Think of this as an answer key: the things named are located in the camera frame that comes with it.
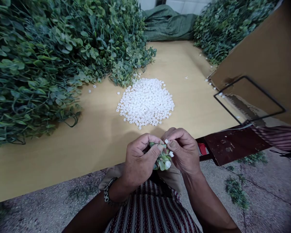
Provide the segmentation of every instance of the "green fabric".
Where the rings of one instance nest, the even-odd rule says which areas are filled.
[[[181,15],[168,5],[159,5],[142,12],[145,17],[147,41],[192,40],[196,15]]]

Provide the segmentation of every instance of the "pile of white beads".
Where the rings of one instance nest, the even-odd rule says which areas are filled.
[[[124,121],[142,126],[162,124],[162,120],[171,116],[174,110],[172,95],[162,89],[163,81],[158,79],[141,78],[123,93],[116,109]]]

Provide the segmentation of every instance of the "red object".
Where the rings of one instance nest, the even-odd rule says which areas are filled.
[[[197,143],[197,144],[202,155],[208,154],[204,143]]]
[[[207,135],[204,139],[204,143],[217,166],[271,147],[250,128],[218,132]]]

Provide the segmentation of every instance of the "hand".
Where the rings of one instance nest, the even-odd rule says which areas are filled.
[[[127,146],[122,178],[125,183],[132,185],[135,189],[151,176],[154,163],[163,150],[162,145],[154,145],[146,154],[143,154],[142,151],[149,142],[163,144],[158,137],[146,133]]]
[[[162,139],[170,141],[167,147],[174,153],[172,161],[181,173],[193,175],[201,172],[197,142],[186,130],[170,128]]]

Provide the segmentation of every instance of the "striped cloth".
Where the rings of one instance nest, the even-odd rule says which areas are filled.
[[[109,222],[105,232],[198,232],[178,193],[170,188],[165,197],[154,182],[147,180],[128,198],[125,206]]]
[[[251,126],[251,129],[264,141],[280,150],[291,151],[291,127],[259,127]]]

